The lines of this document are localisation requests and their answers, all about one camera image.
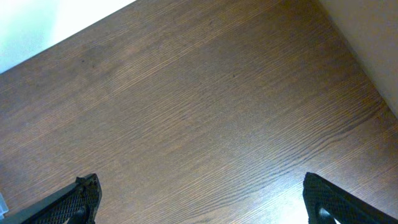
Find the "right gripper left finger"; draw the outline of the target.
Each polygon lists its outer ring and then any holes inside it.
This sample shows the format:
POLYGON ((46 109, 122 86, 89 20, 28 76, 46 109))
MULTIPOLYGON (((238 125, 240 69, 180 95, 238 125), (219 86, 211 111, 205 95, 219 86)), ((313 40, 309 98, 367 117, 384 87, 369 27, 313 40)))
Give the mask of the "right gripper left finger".
POLYGON ((95 224, 102 191, 98 176, 77 177, 74 183, 1 220, 2 224, 95 224))

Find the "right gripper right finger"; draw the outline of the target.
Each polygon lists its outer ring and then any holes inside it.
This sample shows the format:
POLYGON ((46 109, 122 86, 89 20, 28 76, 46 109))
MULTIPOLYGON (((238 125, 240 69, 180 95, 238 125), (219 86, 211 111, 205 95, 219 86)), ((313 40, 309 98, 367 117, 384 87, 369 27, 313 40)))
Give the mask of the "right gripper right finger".
POLYGON ((303 199, 308 222, 397 224, 397 219, 374 208, 323 177, 307 172, 303 181, 303 199))

